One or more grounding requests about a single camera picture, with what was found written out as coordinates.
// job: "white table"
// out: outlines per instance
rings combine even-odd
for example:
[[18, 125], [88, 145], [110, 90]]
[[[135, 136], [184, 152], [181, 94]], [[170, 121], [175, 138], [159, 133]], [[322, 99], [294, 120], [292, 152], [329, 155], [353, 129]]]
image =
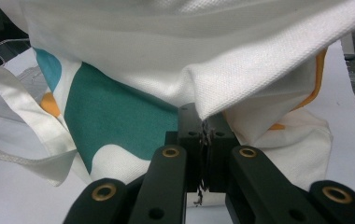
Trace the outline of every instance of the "white table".
[[[327, 119], [334, 135], [327, 178], [355, 190], [355, 96], [340, 43], [329, 47], [322, 88], [307, 106]], [[0, 148], [29, 158], [46, 156], [23, 123], [0, 118]], [[73, 173], [55, 188], [19, 165], [0, 161], [0, 223], [61, 223], [85, 184]], [[225, 206], [188, 208], [187, 223], [231, 223]]]

